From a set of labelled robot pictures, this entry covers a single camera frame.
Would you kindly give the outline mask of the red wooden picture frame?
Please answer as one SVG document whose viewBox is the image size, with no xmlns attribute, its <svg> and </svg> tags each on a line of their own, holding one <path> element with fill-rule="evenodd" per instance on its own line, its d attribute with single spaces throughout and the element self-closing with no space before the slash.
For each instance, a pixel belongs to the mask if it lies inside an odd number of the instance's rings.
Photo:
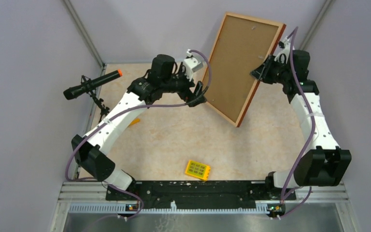
<svg viewBox="0 0 371 232">
<path fill-rule="evenodd" d="M 250 72 L 273 54 L 285 23 L 227 12 L 219 27 L 209 57 L 212 79 L 207 103 L 233 126 L 239 127 L 259 86 Z"/>
</svg>

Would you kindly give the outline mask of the yellow handled screwdriver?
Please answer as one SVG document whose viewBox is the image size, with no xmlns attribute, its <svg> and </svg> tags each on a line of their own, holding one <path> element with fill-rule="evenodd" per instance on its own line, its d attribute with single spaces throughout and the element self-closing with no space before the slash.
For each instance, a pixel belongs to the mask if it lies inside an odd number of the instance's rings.
<svg viewBox="0 0 371 232">
<path fill-rule="evenodd" d="M 137 124 L 139 122 L 140 122 L 140 119 L 139 118 L 136 118 L 129 125 L 132 126 L 132 125 L 135 125 L 135 124 Z"/>
</svg>

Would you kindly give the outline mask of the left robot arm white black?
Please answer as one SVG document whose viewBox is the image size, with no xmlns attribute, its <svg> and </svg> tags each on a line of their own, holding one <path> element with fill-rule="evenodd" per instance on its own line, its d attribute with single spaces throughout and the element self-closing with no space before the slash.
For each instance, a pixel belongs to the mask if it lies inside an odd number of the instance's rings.
<svg viewBox="0 0 371 232">
<path fill-rule="evenodd" d="M 125 129 L 140 114 L 149 108 L 195 107 L 205 103 L 204 96 L 209 84 L 194 82 L 194 74 L 203 67 L 195 57 L 197 50 L 187 50 L 186 58 L 177 64 L 169 55 L 159 54 L 144 76 L 132 81 L 120 102 L 84 136 L 76 135 L 72 140 L 73 157 L 76 163 L 99 182 L 117 188 L 124 200 L 134 197 L 134 178 L 117 167 L 107 157 L 113 144 Z M 177 94 L 180 104 L 156 104 L 165 93 Z"/>
</svg>

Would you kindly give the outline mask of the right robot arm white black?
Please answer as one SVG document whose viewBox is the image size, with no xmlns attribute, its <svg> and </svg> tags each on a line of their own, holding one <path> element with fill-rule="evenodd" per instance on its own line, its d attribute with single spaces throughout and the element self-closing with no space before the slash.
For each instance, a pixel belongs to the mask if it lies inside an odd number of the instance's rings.
<svg viewBox="0 0 371 232">
<path fill-rule="evenodd" d="M 266 84 L 281 84 L 293 108 L 305 144 L 287 171 L 271 172 L 264 193 L 270 199 L 299 187 L 332 187 L 341 182 L 351 160 L 351 152 L 334 139 L 320 104 L 317 84 L 308 79 L 310 54 L 294 50 L 292 54 L 270 55 L 251 75 Z"/>
</svg>

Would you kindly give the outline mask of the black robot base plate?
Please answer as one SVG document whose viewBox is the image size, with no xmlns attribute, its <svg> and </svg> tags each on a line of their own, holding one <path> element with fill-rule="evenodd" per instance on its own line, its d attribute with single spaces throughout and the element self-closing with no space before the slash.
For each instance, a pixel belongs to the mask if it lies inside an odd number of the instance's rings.
<svg viewBox="0 0 371 232">
<path fill-rule="evenodd" d="M 137 181 L 128 194 L 107 186 L 107 201 L 134 201 L 140 197 L 145 209 L 169 208 L 175 202 L 180 209 L 255 208 L 257 201 L 280 201 L 281 189 L 269 181 Z"/>
</svg>

